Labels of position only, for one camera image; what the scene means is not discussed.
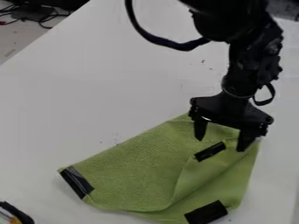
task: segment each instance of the wire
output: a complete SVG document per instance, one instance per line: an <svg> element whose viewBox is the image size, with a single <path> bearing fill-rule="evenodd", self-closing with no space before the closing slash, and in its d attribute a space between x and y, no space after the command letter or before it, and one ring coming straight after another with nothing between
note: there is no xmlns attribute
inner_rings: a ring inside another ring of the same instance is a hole
<svg viewBox="0 0 299 224"><path fill-rule="evenodd" d="M19 7L17 4L11 4L3 9L0 10L0 13L5 13L5 12L12 12L16 10Z"/></svg>
<svg viewBox="0 0 299 224"><path fill-rule="evenodd" d="M52 29L53 27L43 25L43 23L48 22L48 21L50 21L50 20L53 20L53 19L55 19L55 18L57 18L57 17L68 17L68 16L71 15L71 11L68 11L68 14L59 14L59 12L58 12L55 8L53 8L53 9L54 9L54 12L55 12L54 15L48 15L48 16L42 17L42 18L38 21L38 24L39 24L41 27L50 30L50 29Z"/></svg>
<svg viewBox="0 0 299 224"><path fill-rule="evenodd" d="M11 15L11 14L12 14L12 12L4 13L4 14L0 15L0 17L8 16L8 15ZM0 25L11 25L13 23L16 23L18 20L20 20L20 19L17 18L15 20L10 21L10 22L0 21L1 22Z"/></svg>

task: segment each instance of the floor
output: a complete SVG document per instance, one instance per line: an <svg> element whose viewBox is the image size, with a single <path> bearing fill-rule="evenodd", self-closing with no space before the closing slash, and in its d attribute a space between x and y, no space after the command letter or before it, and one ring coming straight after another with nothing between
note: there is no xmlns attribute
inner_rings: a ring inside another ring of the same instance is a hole
<svg viewBox="0 0 299 224"><path fill-rule="evenodd" d="M0 0L0 9L10 4ZM54 26L63 19L62 17L55 18L45 25ZM11 20L13 19L10 15L0 18L0 21L9 22ZM0 65L48 31L40 27L38 23L31 21L17 21L14 24L0 26Z"/></svg>

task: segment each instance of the green towel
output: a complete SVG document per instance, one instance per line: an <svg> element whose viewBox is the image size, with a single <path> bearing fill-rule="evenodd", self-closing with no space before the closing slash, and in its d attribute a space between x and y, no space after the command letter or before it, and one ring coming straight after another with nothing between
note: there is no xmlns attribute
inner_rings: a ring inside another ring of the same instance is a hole
<svg viewBox="0 0 299 224"><path fill-rule="evenodd" d="M199 141L193 121L182 115L59 172L94 207L165 224L207 223L186 214L218 200L232 210L246 191L258 143L237 152L239 133L209 123ZM221 142L224 150L205 155ZM206 159L197 159L200 152Z"/></svg>

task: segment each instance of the black tape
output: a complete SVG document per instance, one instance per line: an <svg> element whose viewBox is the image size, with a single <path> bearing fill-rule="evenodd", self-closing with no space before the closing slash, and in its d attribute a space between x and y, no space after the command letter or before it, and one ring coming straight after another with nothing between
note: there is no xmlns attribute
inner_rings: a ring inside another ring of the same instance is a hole
<svg viewBox="0 0 299 224"><path fill-rule="evenodd" d="M81 199L94 190L87 180L72 166L63 170L60 175Z"/></svg>
<svg viewBox="0 0 299 224"><path fill-rule="evenodd" d="M211 158L212 156L215 156L216 154L220 153L221 151L226 149L226 145L223 142L214 144L210 148L207 148L206 150L202 150L201 152L195 154L195 158L201 162L205 159Z"/></svg>
<svg viewBox="0 0 299 224"><path fill-rule="evenodd" d="M187 213L184 217L188 220L189 224L208 224L226 215L226 208L217 200L212 204Z"/></svg>

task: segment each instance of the black object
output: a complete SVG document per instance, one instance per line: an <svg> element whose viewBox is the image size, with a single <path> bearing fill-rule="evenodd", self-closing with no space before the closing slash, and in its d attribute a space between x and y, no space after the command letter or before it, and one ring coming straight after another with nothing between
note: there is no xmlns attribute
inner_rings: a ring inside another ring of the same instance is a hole
<svg viewBox="0 0 299 224"><path fill-rule="evenodd" d="M94 188L89 185L86 179L72 166L63 170L60 175L81 199L94 190Z"/></svg>
<svg viewBox="0 0 299 224"><path fill-rule="evenodd" d="M51 7L59 7L66 11L76 11L82 5L86 4L89 0L9 0L14 4L32 4L32 5L43 5Z"/></svg>
<svg viewBox="0 0 299 224"><path fill-rule="evenodd" d="M237 151L244 151L257 137L265 136L274 119L255 108L269 104L275 97L271 82L278 80L282 49L282 29L267 12L267 0L179 0L190 6L200 40L223 41L230 45L229 69L222 81L223 91L212 97L191 99L190 117L195 136L202 140L208 122L240 130ZM132 0L125 0L129 18L136 30L148 41L181 51L189 45L173 47L168 39L158 38L136 22ZM267 87L271 98L256 101L258 89Z"/></svg>
<svg viewBox="0 0 299 224"><path fill-rule="evenodd" d="M12 17L16 19L40 21L54 12L52 7L41 6L40 4L23 4L13 11Z"/></svg>
<svg viewBox="0 0 299 224"><path fill-rule="evenodd" d="M30 216L21 212L11 204L7 202L0 202L0 207L8 211L10 214L16 216L22 222L22 224L34 224L34 220Z"/></svg>
<svg viewBox="0 0 299 224"><path fill-rule="evenodd" d="M195 154L195 158L199 161L202 162L205 159L211 158L212 156L217 155L218 153L220 153L221 151L225 150L226 146L223 142L220 143L216 143L213 146L202 150L201 152Z"/></svg>
<svg viewBox="0 0 299 224"><path fill-rule="evenodd" d="M218 200L191 213L187 213L184 217L189 224L208 224L226 215L226 208Z"/></svg>

